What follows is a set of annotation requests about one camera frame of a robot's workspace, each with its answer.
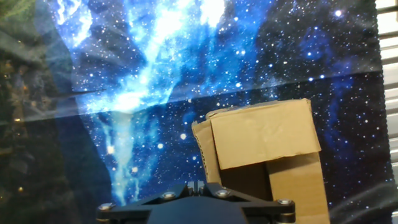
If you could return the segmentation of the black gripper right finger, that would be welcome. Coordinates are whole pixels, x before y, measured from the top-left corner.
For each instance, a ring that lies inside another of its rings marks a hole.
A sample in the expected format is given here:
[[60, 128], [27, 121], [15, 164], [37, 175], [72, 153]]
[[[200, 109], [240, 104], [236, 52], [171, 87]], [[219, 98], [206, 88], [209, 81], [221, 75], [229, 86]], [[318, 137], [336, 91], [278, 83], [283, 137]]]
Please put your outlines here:
[[203, 223], [295, 223], [295, 202], [267, 201], [219, 183], [196, 182], [196, 211]]

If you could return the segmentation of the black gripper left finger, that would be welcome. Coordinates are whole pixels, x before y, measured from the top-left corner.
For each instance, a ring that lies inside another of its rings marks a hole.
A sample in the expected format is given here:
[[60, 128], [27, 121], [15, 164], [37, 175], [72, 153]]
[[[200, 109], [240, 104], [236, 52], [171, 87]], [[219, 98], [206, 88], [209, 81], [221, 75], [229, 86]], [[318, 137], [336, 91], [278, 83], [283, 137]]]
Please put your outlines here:
[[96, 222], [105, 224], [147, 223], [151, 212], [161, 205], [185, 197], [194, 196], [197, 182], [177, 184], [170, 189], [133, 202], [129, 205], [117, 206], [114, 203], [103, 203], [96, 209]]

